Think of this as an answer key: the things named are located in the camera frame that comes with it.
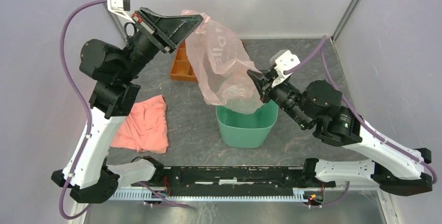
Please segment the translucent pink trash bag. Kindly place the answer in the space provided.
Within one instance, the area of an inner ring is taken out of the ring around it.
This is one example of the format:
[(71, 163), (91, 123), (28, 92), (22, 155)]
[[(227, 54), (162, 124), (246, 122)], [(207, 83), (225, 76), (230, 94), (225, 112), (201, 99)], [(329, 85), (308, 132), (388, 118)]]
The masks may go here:
[(202, 23), (185, 40), (187, 58), (204, 101), (241, 114), (252, 114), (263, 103), (247, 75), (256, 70), (239, 37), (202, 13)]

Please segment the green plastic trash bin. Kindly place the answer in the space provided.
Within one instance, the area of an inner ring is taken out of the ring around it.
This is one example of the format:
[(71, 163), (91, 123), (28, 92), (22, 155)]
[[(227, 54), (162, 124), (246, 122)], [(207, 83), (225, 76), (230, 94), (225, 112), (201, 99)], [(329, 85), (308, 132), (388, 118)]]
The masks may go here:
[(241, 114), (223, 106), (216, 117), (223, 142), (236, 148), (260, 147), (277, 121), (279, 107), (272, 101), (252, 114)]

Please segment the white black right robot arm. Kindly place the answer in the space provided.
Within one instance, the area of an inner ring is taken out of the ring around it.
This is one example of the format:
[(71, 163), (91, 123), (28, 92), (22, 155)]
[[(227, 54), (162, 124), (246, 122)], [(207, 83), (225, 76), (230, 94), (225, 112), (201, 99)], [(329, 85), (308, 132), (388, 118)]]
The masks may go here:
[(373, 130), (347, 106), (342, 93), (325, 80), (311, 82), (304, 91), (289, 81), (273, 86), (275, 68), (248, 70), (263, 103), (274, 102), (302, 130), (312, 130), (321, 142), (364, 155), (360, 161), (327, 161), (308, 158), (300, 179), (304, 187), (338, 181), (375, 184), (387, 193), (412, 196), (430, 192), (432, 177), (425, 173), (432, 154), (427, 148), (410, 149)]

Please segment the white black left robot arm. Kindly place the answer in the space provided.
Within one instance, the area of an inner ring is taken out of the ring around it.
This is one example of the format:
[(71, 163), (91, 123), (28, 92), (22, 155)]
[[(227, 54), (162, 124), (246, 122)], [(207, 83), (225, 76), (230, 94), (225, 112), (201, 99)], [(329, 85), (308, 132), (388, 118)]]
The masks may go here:
[(152, 158), (111, 166), (106, 156), (140, 90), (133, 80), (159, 52), (174, 52), (203, 22), (199, 14), (162, 16), (144, 7), (132, 14), (120, 6), (108, 10), (127, 19), (135, 32), (123, 48), (97, 39), (82, 47), (80, 71), (96, 81), (85, 105), (85, 133), (68, 165), (51, 176), (58, 186), (70, 189), (74, 201), (84, 204), (103, 203), (117, 189), (137, 182), (163, 182), (161, 164)]

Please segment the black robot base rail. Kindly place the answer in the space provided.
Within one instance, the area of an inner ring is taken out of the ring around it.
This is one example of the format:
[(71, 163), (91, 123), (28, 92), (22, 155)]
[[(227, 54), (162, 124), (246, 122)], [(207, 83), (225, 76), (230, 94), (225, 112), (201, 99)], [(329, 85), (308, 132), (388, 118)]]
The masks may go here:
[(312, 166), (165, 166), (143, 159), (156, 169), (147, 184), (165, 188), (168, 196), (289, 196), (293, 189), (336, 186), (317, 179)]

